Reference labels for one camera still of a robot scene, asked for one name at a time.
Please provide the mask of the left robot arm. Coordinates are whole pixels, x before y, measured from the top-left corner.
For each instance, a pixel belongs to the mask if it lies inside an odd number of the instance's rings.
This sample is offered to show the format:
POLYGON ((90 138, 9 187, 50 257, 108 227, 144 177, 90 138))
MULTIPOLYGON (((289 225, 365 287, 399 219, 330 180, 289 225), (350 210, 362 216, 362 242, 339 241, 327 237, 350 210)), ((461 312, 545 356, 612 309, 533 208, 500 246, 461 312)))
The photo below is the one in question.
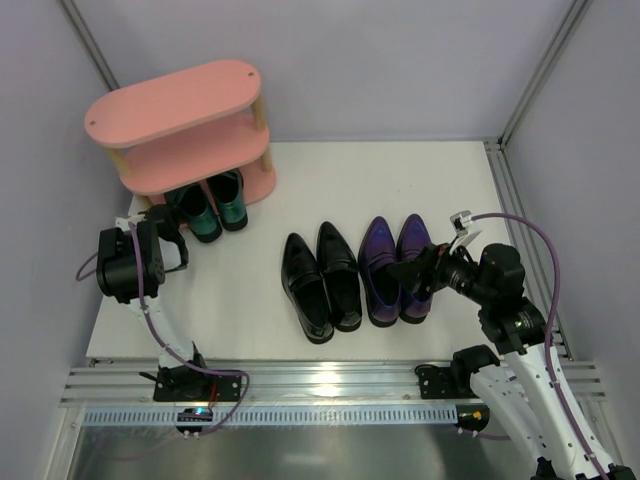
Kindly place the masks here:
MULTIPOLYGON (((160 349, 160 382, 175 380, 184 370, 213 375, 195 343, 182 336, 177 321, 162 303, 160 286, 169 272, 184 270, 189 252, 180 233, 183 214, 160 204, 137 215, 117 220, 101 232, 96 278, 102 293, 129 307, 140 317, 160 349)), ((386 221, 370 224, 359 253, 330 222, 321 224, 317 247, 309 249, 303 238, 290 234, 285 242, 281 280, 307 340, 328 342, 335 332, 357 330, 364 316, 377 327, 397 319, 411 324, 425 320, 429 295, 405 292, 389 276, 393 264, 414 259, 430 241, 417 214, 410 215, 398 238, 386 221)))

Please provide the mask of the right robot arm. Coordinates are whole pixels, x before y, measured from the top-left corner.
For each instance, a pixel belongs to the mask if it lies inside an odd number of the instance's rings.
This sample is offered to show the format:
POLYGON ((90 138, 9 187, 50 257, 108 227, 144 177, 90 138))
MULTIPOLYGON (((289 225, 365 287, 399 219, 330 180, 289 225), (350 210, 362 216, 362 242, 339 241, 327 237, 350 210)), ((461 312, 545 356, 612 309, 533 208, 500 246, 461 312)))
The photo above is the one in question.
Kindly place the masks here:
POLYGON ((478 262, 448 244, 413 260, 414 291, 446 287, 478 304, 488 345, 456 352, 451 370, 463 390, 489 407, 537 479, 631 479, 606 452, 568 387, 546 322, 524 295, 525 269, 509 245, 486 246, 478 262))

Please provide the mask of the black patent loafer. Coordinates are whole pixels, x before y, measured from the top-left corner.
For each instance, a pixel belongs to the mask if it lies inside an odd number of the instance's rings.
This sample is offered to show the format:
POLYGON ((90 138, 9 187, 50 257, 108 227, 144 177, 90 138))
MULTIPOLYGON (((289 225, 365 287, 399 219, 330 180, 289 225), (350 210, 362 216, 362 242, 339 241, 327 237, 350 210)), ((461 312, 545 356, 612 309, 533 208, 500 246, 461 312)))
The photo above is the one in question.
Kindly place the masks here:
POLYGON ((291 233, 286 239, 281 283, 305 337, 312 344, 328 342, 334 327, 323 277, 313 253, 298 233, 291 233))
POLYGON ((358 265, 350 246, 329 221, 319 228, 316 257, 331 309, 331 324, 341 332, 356 331, 363 316, 358 265))

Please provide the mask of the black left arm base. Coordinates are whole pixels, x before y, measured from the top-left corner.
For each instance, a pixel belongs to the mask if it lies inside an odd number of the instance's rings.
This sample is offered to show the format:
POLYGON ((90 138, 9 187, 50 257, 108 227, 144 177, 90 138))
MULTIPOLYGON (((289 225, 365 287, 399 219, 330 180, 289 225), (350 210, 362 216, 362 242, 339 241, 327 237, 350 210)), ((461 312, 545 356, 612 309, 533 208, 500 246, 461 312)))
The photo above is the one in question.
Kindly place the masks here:
POLYGON ((155 375, 139 375, 154 383, 155 402, 235 402, 240 399, 242 376, 239 371, 203 374, 185 366, 159 368, 155 375))

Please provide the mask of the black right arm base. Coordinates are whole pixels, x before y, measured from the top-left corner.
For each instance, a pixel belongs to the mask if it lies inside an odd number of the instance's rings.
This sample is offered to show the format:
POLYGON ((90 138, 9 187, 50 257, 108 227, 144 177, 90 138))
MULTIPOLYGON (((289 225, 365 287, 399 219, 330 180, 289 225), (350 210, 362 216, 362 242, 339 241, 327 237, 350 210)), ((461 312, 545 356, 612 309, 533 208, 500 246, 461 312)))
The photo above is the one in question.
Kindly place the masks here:
POLYGON ((474 399, 476 395, 466 387, 459 386, 451 368, 432 364, 421 364, 414 368, 418 380, 420 397, 423 400, 474 399))

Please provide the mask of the green loafer shoe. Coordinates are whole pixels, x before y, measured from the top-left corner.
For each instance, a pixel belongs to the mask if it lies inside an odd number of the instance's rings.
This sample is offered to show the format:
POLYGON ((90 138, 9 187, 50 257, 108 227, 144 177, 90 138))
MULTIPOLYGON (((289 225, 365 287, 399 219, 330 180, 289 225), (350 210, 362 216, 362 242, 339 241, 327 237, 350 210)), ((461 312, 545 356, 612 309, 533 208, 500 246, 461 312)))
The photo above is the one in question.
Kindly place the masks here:
POLYGON ((192 234, 202 243, 212 243, 222 234, 222 226, 204 190, 191 184, 164 194, 166 202, 176 208, 192 234))
POLYGON ((244 200, 244 179, 239 169, 230 170, 207 179, 207 186, 222 226, 228 231, 239 231, 248 224, 244 200))

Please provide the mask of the purple loafer shoe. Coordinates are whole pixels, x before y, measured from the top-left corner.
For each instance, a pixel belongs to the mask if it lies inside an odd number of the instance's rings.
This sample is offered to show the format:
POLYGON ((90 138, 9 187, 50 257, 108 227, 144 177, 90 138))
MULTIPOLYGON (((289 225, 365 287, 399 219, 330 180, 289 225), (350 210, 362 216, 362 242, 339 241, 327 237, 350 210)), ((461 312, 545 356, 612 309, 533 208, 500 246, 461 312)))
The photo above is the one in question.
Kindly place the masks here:
MULTIPOLYGON (((399 261, 415 259, 431 244, 429 232, 418 214, 407 217, 396 244, 399 261)), ((431 310, 432 295, 402 290, 400 318, 409 324, 422 323, 431 310)))
POLYGON ((375 217, 360 245, 358 265, 364 285, 367 313, 379 328, 394 325, 401 310, 401 287, 387 268, 398 261, 395 242, 387 221, 375 217))

